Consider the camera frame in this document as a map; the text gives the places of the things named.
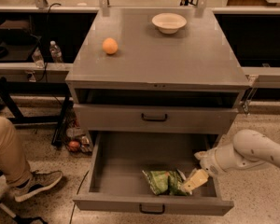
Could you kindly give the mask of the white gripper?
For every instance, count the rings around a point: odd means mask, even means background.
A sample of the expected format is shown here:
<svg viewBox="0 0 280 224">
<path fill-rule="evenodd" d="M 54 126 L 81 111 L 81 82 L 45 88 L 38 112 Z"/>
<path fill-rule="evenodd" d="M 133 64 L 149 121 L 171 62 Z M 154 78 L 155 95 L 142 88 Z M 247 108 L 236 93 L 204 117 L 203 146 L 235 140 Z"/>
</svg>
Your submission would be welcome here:
<svg viewBox="0 0 280 224">
<path fill-rule="evenodd" d="M 202 169 L 194 169 L 189 177 L 182 183 L 181 190 L 184 192 L 193 192 L 196 188 L 202 186 L 208 181 L 210 176 L 223 175 L 226 171 L 219 164 L 218 158 L 222 150 L 218 147 L 199 151 L 194 157 L 200 161 Z"/>
</svg>

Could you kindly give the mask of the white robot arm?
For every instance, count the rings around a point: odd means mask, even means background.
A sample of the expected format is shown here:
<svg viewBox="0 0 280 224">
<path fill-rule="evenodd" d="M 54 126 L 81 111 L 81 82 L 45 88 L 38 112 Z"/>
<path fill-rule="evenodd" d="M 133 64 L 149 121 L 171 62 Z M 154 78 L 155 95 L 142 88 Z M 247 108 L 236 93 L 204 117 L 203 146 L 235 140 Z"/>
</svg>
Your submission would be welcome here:
<svg viewBox="0 0 280 224">
<path fill-rule="evenodd" d="M 270 163 L 280 169 L 280 144 L 254 130 L 241 130 L 232 141 L 194 154 L 200 169 L 194 169 L 180 186 L 192 193 L 208 181 L 209 177 L 226 174 L 230 170 L 257 169 Z"/>
</svg>

